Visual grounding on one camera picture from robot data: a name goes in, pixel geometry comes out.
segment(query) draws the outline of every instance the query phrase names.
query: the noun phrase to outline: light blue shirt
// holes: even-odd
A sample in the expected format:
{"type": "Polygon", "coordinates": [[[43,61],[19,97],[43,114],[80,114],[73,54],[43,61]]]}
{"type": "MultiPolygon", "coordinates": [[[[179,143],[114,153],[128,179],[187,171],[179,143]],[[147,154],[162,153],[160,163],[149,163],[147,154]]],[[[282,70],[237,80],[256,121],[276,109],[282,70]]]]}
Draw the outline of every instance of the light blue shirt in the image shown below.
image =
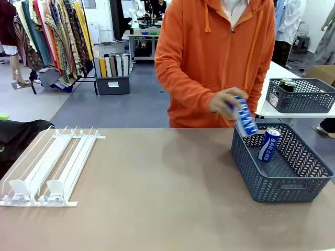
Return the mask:
{"type": "Polygon", "coordinates": [[[275,11],[275,17],[276,17],[276,35],[279,29],[279,25],[281,24],[281,18],[283,14],[283,9],[284,9],[284,0],[278,0],[277,1],[277,6],[276,6],[276,11],[275,11]]]}

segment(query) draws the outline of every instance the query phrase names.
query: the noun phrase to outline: maroon jacket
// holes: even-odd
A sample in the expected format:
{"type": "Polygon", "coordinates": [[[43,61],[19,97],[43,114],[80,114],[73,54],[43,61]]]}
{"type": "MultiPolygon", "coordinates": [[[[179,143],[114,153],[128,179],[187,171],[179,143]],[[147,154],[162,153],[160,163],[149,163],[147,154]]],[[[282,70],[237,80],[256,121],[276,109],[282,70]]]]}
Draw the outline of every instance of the maroon jacket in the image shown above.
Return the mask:
{"type": "Polygon", "coordinates": [[[3,45],[16,45],[13,19],[16,8],[7,0],[0,0],[0,42],[3,45]]]}

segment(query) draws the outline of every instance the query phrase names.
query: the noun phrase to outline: gray storage bin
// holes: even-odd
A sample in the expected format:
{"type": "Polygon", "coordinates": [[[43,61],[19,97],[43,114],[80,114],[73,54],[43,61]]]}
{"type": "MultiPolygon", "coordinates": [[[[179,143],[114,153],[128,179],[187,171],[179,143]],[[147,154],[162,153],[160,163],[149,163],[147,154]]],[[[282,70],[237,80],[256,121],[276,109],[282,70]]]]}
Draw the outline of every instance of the gray storage bin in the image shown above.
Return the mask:
{"type": "Polygon", "coordinates": [[[316,78],[295,78],[297,88],[289,93],[270,79],[266,101],[282,113],[328,113],[335,102],[335,88],[316,78]]]}
{"type": "Polygon", "coordinates": [[[129,94],[129,75],[127,77],[95,77],[100,95],[129,94]]]}
{"type": "Polygon", "coordinates": [[[286,123],[257,123],[281,131],[277,150],[270,162],[258,159],[264,134],[242,138],[235,127],[232,157],[253,200],[257,202],[312,202],[333,171],[286,123]]]}

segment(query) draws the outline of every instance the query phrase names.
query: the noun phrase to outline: hand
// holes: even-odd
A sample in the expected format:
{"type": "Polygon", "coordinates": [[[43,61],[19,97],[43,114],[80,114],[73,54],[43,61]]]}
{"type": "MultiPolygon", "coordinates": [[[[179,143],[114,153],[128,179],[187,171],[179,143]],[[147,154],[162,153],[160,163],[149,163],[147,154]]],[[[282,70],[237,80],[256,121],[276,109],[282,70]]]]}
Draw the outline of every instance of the hand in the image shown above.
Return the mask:
{"type": "Polygon", "coordinates": [[[248,94],[236,87],[222,90],[216,93],[214,98],[212,98],[212,100],[209,102],[210,111],[217,112],[229,120],[236,120],[236,115],[227,105],[228,102],[238,109],[241,109],[240,103],[235,99],[236,96],[239,96],[243,99],[248,98],[248,94]]]}

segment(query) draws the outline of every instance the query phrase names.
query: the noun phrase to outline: person in orange hoodie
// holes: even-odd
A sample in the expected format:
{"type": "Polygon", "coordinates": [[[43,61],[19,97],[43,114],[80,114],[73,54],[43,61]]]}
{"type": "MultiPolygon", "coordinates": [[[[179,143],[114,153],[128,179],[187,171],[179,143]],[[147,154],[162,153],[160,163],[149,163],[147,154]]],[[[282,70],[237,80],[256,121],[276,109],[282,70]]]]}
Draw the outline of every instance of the person in orange hoodie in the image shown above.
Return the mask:
{"type": "Polygon", "coordinates": [[[155,55],[170,126],[233,127],[234,96],[254,113],[274,42],[273,0],[172,0],[155,55]]]}

